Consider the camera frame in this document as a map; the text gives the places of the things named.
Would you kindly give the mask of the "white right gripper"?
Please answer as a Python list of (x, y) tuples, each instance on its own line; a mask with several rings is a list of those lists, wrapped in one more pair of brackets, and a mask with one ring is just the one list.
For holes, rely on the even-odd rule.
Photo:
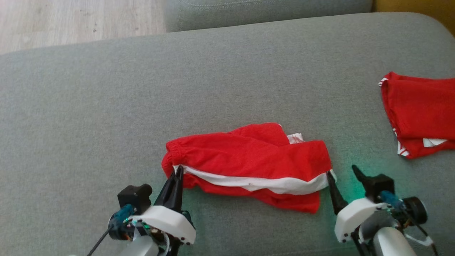
[(389, 204), (381, 202), (374, 203), (368, 199), (370, 192), (370, 177), (365, 175), (357, 165), (352, 165), (352, 170), (357, 180), (362, 183), (365, 190), (365, 197), (356, 199), (348, 204), (336, 185), (336, 178), (333, 171), (326, 173), (328, 187), (334, 214), (337, 216), (334, 233), (339, 243), (347, 243), (352, 240), (351, 234), (359, 228), (360, 240), (370, 240), (382, 229), (379, 217), (374, 217), (376, 212), (389, 208)]

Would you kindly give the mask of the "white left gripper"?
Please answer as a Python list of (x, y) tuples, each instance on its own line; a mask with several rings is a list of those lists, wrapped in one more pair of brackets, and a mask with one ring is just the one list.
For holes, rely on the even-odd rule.
[(179, 245), (195, 243), (195, 228), (187, 217), (178, 213), (182, 212), (183, 179), (184, 168), (179, 165), (165, 182), (153, 206), (143, 214), (135, 214), (130, 217), (135, 228), (147, 225), (151, 230), (159, 231), (156, 238), (152, 235), (151, 230), (147, 231), (146, 235), (141, 235), (139, 231), (135, 230), (130, 246), (138, 244), (140, 240), (154, 243), (157, 246), (170, 246), (172, 238)]

